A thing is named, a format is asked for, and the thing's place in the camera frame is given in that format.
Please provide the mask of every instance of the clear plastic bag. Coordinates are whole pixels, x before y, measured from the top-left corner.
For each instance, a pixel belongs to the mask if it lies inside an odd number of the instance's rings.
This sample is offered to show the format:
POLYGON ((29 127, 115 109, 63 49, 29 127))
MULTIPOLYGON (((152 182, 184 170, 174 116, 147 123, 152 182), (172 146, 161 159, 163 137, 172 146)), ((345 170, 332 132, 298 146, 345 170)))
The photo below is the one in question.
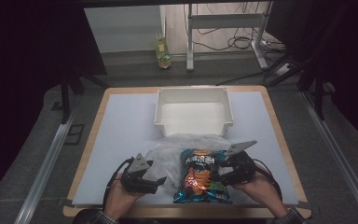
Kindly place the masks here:
POLYGON ((181 153, 189 148, 205 148, 210 151, 228 150, 231 143, 215 134, 176 133, 160 139, 145 158, 154 161, 145 174, 145 179, 167 176, 162 186, 174 195, 181 187, 181 153))

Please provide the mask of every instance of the white storage tray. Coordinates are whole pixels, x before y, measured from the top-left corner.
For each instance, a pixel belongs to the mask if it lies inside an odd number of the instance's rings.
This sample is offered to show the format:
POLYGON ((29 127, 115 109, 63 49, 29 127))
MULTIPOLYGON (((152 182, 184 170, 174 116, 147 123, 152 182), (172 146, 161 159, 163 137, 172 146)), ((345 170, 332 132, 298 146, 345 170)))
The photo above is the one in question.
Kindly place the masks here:
POLYGON ((234 123, 226 88, 158 90, 155 124, 164 136, 174 133, 223 136, 234 123))

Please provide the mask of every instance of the human hand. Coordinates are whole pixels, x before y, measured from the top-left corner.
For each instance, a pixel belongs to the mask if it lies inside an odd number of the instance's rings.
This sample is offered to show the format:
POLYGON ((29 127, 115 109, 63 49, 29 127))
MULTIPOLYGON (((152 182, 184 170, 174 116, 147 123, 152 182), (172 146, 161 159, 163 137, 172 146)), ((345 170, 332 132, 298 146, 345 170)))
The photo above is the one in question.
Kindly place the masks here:
POLYGON ((136 200, 145 195, 144 193, 127 192, 119 180, 121 175, 118 174, 117 180, 113 182, 103 211, 114 220, 118 220, 122 215, 127 213, 136 200))
POLYGON ((272 186, 268 178, 258 172, 255 173, 254 178, 250 182, 236 184, 232 187, 242 190, 253 200, 266 206, 272 215, 277 218, 285 217, 288 214, 288 209, 281 201, 277 190, 272 186))

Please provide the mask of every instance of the sleeve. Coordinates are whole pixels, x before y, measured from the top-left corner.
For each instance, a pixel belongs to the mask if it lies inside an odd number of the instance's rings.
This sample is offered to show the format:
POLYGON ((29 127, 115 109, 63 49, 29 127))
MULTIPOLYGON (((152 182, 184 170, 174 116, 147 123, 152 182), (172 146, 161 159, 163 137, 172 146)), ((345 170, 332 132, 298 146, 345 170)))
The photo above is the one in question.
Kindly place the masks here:
POLYGON ((272 224, 307 224, 307 222, 296 209, 291 209, 286 217, 276 219, 272 224))
POLYGON ((102 211, 99 211, 92 219, 89 220, 88 224, 118 224, 118 221, 107 216, 102 211))

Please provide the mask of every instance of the chip bag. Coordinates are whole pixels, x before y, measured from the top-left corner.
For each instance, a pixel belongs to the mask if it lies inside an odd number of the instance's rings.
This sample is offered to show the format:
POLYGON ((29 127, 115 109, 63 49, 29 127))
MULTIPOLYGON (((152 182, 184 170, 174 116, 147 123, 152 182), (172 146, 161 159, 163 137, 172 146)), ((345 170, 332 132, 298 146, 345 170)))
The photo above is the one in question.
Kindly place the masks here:
POLYGON ((181 154, 182 171, 174 203, 232 203, 227 188, 212 181, 218 162, 225 159, 225 150, 185 149, 181 154))

